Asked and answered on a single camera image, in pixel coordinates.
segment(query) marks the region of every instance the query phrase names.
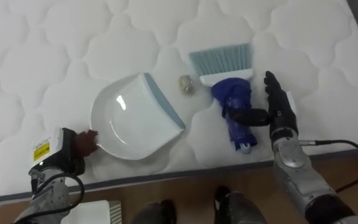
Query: person's foot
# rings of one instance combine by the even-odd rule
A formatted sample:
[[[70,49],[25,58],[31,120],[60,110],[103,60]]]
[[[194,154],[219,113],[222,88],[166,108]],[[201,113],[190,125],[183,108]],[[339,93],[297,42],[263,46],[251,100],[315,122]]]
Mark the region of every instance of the person's foot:
[[[230,193],[229,187],[226,186],[219,186],[215,190],[214,196],[214,211],[215,211],[215,224],[219,223],[219,207],[223,200],[223,198]]]
[[[163,215],[169,224],[177,223],[177,212],[172,200],[163,200],[161,203]]]

